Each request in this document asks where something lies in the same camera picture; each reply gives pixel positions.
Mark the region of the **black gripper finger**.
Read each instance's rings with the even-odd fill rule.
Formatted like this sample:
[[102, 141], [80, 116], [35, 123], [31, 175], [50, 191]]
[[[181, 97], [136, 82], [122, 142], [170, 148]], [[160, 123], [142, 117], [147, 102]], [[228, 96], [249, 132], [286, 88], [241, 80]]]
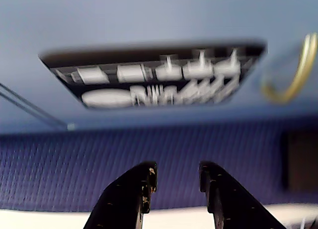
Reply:
[[284, 226], [233, 176], [214, 162], [199, 164], [200, 191], [217, 229], [283, 229]]
[[104, 189], [84, 228], [141, 229], [157, 181], [156, 162], [145, 161], [132, 167]]

